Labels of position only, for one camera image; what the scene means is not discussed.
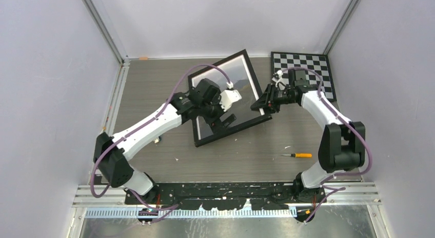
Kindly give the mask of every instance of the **table surface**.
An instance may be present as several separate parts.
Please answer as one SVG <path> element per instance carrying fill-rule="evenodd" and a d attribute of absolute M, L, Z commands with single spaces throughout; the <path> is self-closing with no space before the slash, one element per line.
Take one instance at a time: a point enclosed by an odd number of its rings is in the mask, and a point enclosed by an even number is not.
<path fill-rule="evenodd" d="M 115 123 L 122 131 L 154 112 L 169 96 L 177 80 L 193 65 L 216 58 L 132 61 Z M 270 81 L 270 58 L 251 58 L 262 89 Z M 187 80 L 179 91 L 187 90 Z M 156 182 L 292 181 L 317 160 L 322 129 L 297 104 L 281 107 L 273 119 L 196 148 L 191 122 L 145 146 L 130 164 Z M 281 154 L 312 153 L 313 158 Z M 346 176 L 340 180 L 360 180 Z"/>

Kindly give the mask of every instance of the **framed picture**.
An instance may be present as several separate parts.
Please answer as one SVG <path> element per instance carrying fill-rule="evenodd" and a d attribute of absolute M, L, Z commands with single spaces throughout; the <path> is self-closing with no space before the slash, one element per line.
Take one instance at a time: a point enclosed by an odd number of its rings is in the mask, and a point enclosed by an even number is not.
<path fill-rule="evenodd" d="M 270 113 L 263 109 L 259 111 L 252 111 L 250 109 L 250 106 L 258 100 L 263 91 L 260 88 L 246 50 L 220 60 L 213 65 L 221 68 L 228 74 L 234 84 L 234 89 L 239 91 L 242 99 L 232 104 L 231 108 L 221 116 L 221 120 L 225 120 L 232 114 L 236 118 L 224 132 L 213 134 L 211 128 L 202 117 L 197 117 L 196 120 L 192 121 L 193 136 L 195 146 L 197 147 L 272 119 Z M 189 89 L 195 87 L 204 78 L 208 78 L 218 84 L 221 91 L 227 88 L 225 77 L 219 71 L 207 67 L 188 76 Z"/>

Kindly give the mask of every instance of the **wall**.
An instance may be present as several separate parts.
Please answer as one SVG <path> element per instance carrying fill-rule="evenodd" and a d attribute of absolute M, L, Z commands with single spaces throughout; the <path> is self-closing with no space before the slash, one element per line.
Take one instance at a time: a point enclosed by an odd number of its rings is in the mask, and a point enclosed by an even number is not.
<path fill-rule="evenodd" d="M 435 0 L 362 0 L 332 52 L 343 113 L 362 121 L 397 237 L 433 237 Z"/>
<path fill-rule="evenodd" d="M 94 1 L 137 58 L 321 53 L 350 0 Z"/>
<path fill-rule="evenodd" d="M 0 0 L 0 230 L 65 237 L 118 64 L 81 0 Z"/>

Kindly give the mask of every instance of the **screwdriver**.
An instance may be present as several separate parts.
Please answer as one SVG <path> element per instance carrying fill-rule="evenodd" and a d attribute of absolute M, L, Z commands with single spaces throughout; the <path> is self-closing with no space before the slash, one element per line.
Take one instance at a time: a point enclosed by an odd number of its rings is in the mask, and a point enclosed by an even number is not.
<path fill-rule="evenodd" d="M 312 157 L 311 153 L 292 153 L 292 154 L 282 154 L 282 156 L 290 157 Z"/>

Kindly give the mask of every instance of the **gray tabletop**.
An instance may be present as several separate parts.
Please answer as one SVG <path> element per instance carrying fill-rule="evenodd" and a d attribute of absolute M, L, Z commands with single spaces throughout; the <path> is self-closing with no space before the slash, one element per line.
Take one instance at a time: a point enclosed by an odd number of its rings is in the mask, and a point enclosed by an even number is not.
<path fill-rule="evenodd" d="M 116 119 L 122 131 L 154 112 L 165 102 L 177 80 L 193 65 L 218 59 L 132 61 Z M 251 58 L 262 89 L 270 81 L 270 59 Z M 187 90 L 187 80 L 179 91 Z M 292 181 L 317 160 L 322 129 L 297 104 L 281 107 L 273 119 L 216 142 L 196 148 L 192 124 L 162 135 L 131 161 L 156 182 Z M 313 158 L 281 154 L 312 153 Z M 359 177 L 342 178 L 357 180 Z"/>

